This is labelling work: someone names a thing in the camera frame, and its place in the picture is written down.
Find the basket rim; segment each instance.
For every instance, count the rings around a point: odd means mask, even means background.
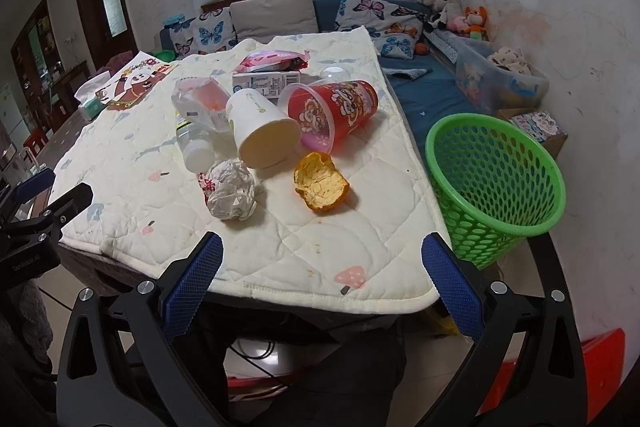
[[[547,219],[545,219],[542,223],[539,223],[537,225],[525,226],[525,225],[510,225],[509,223],[499,221],[498,219],[495,219],[495,217],[485,214],[482,210],[479,210],[478,208],[473,206],[471,203],[466,201],[465,198],[463,198],[462,195],[457,190],[455,190],[455,188],[453,188],[453,185],[449,183],[444,173],[440,169],[440,166],[438,165],[438,162],[435,157],[435,150],[434,150],[435,139],[440,129],[442,129],[448,123],[456,120],[467,119],[469,117],[478,121],[476,125],[484,125],[489,128],[495,128],[496,130],[502,129],[502,130],[508,130],[510,132],[516,131],[517,133],[521,134],[522,137],[524,137],[524,140],[528,140],[530,144],[533,144],[534,148],[537,148],[538,153],[541,156],[544,156],[545,159],[548,160],[548,162],[552,166],[554,166],[550,174],[552,177],[555,177],[556,181],[558,182],[557,186],[560,192],[559,201],[558,201],[558,204],[556,204],[556,209],[554,213],[551,216],[549,216]],[[486,114],[477,114],[477,113],[471,113],[471,112],[451,114],[449,116],[445,116],[444,118],[441,118],[433,125],[433,127],[431,127],[431,130],[427,135],[424,149],[425,149],[427,165],[429,167],[431,175],[436,179],[436,181],[443,188],[446,189],[447,196],[449,198],[452,198],[460,207],[462,207],[462,209],[469,216],[473,217],[474,219],[477,219],[478,222],[480,222],[482,225],[486,227],[491,227],[496,232],[505,233],[508,235],[514,235],[516,237],[532,237],[535,235],[540,235],[541,233],[548,232],[548,230],[551,229],[551,227],[555,226],[556,223],[558,223],[558,221],[562,217],[562,214],[564,213],[564,207],[566,206],[566,188],[564,186],[564,179],[562,177],[562,172],[560,172],[560,169],[556,164],[556,161],[542,147],[542,145],[540,145],[540,143],[538,143],[536,140],[534,140],[524,131],[520,130],[519,128],[517,128],[516,126],[514,126],[509,122],[505,122],[504,120],[500,120],[499,118],[495,118],[493,116],[489,116]]]

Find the pink snack package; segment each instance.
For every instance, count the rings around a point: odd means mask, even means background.
[[[234,70],[236,73],[264,73],[266,71],[299,71],[306,68],[309,52],[296,53],[264,50],[247,55]]]

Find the transparent plastic bin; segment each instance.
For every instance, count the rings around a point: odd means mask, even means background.
[[[485,114],[499,109],[538,107],[549,90],[549,79],[530,65],[532,75],[498,68],[486,58],[502,46],[493,42],[455,37],[456,85]]]

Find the wooden door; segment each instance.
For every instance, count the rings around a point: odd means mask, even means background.
[[[137,52],[124,0],[77,0],[80,20],[96,70],[111,57]]]

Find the brown stain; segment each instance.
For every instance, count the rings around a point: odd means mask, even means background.
[[[542,15],[513,9],[501,14],[498,22],[490,22],[487,33],[492,41],[498,39],[498,36],[503,41],[508,41],[512,35],[519,34],[527,46],[538,47],[544,43],[550,29],[551,24]]]

